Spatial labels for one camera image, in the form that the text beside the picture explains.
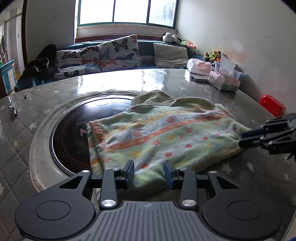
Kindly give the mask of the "colourful patterned children's shirt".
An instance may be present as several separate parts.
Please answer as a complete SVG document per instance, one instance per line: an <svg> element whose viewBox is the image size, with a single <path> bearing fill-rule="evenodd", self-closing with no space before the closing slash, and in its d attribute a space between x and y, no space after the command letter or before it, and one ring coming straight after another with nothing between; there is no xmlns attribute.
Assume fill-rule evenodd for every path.
<svg viewBox="0 0 296 241"><path fill-rule="evenodd" d="M159 91L136 96L131 107L99 121L104 141L91 148L92 173L134 162L131 192L165 188L164 162L201 171L241 151L247 127L221 104L199 97L172 98Z"/></svg>

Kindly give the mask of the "blue white small cabinet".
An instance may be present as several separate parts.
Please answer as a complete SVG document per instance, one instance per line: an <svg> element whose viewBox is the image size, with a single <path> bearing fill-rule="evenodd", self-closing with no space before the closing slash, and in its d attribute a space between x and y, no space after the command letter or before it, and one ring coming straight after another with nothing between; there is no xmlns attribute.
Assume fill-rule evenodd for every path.
<svg viewBox="0 0 296 241"><path fill-rule="evenodd" d="M6 94L8 94L14 90L17 83L14 59L1 65L1 77L3 79Z"/></svg>

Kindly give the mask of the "large butterfly print pillow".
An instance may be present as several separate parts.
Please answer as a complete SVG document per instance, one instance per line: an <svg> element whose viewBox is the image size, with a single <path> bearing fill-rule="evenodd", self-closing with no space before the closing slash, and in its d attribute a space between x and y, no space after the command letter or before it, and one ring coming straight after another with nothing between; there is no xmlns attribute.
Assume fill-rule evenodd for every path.
<svg viewBox="0 0 296 241"><path fill-rule="evenodd" d="M110 40L98 45L98 47L98 64L102 72L133 69L142 66L136 35Z"/></svg>

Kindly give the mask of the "white plush toy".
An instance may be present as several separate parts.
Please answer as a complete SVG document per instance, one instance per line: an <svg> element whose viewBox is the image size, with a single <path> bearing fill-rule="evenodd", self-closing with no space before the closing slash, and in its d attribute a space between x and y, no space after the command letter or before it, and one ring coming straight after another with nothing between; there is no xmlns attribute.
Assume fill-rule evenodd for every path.
<svg viewBox="0 0 296 241"><path fill-rule="evenodd" d="M176 34L171 34L169 32L165 32L162 35L163 42L166 43L173 43L173 44L181 44L182 40L176 35Z"/></svg>

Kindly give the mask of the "pink wrapped tissue pack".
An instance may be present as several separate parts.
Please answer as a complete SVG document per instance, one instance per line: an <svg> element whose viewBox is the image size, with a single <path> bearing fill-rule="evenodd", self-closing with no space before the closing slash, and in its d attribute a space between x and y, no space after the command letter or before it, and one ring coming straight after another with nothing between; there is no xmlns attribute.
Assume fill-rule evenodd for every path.
<svg viewBox="0 0 296 241"><path fill-rule="evenodd" d="M190 73L208 76L211 72L212 63L191 58L187 62L187 69Z"/></svg>

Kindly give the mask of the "yellow green plush toy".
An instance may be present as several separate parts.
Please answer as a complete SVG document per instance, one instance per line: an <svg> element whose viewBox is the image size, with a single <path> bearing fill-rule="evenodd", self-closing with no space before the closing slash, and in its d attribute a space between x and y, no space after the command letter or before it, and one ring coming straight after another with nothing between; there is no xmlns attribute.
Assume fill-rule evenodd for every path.
<svg viewBox="0 0 296 241"><path fill-rule="evenodd" d="M208 62L220 62L221 60L221 52L220 51L217 51L217 50L214 50L213 52L205 52L204 53L204 61L208 61Z"/></svg>

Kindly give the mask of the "grey striped cushion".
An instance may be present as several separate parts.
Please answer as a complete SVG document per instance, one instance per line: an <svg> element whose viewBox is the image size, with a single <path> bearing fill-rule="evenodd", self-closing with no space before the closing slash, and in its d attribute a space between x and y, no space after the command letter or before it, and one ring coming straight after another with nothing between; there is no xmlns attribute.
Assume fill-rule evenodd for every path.
<svg viewBox="0 0 296 241"><path fill-rule="evenodd" d="M154 64L158 68L186 67L188 53L185 47L154 43Z"/></svg>

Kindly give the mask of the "low butterfly print pillow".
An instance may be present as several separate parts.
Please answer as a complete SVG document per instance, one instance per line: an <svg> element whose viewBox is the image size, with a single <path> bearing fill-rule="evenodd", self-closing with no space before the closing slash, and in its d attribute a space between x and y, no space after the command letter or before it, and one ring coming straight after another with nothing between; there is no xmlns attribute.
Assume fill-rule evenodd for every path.
<svg viewBox="0 0 296 241"><path fill-rule="evenodd" d="M99 47L57 51L54 80L99 73Z"/></svg>

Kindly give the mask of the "window with green frame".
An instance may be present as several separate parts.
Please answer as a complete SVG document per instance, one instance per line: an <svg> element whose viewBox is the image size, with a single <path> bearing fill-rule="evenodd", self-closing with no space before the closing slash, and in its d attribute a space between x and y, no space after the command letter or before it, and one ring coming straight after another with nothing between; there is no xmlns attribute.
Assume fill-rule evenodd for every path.
<svg viewBox="0 0 296 241"><path fill-rule="evenodd" d="M176 33L179 1L76 1L76 37Z"/></svg>

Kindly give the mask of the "red plastic stool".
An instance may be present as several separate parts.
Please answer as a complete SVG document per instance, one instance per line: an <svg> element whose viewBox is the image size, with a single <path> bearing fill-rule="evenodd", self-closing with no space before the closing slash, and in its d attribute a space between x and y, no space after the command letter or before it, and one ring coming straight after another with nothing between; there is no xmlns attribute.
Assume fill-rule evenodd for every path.
<svg viewBox="0 0 296 241"><path fill-rule="evenodd" d="M286 107L280 101L268 94L260 99L259 104L276 118L283 116L286 111Z"/></svg>

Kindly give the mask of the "round black induction cooktop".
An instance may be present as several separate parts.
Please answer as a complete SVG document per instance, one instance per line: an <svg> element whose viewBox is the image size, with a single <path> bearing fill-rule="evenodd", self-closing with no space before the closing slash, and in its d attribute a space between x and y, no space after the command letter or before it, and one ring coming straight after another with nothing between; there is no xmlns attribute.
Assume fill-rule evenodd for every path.
<svg viewBox="0 0 296 241"><path fill-rule="evenodd" d="M72 176L92 170L96 145L104 141L99 121L118 115L131 107L131 93L105 93L71 104L58 117L51 132L50 154L57 167Z"/></svg>

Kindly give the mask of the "small metal pen tool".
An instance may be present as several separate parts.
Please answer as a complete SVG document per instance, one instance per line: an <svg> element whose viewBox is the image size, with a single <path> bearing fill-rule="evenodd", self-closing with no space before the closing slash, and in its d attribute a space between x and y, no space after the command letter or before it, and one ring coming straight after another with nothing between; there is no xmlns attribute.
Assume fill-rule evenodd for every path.
<svg viewBox="0 0 296 241"><path fill-rule="evenodd" d="M15 109L14 104L13 104L13 101L12 101L12 99L11 99L10 96L8 97L8 100L9 100L9 104L10 104L11 114L12 114L12 116L15 118L15 117L18 116L18 112L17 112L17 110Z"/></svg>

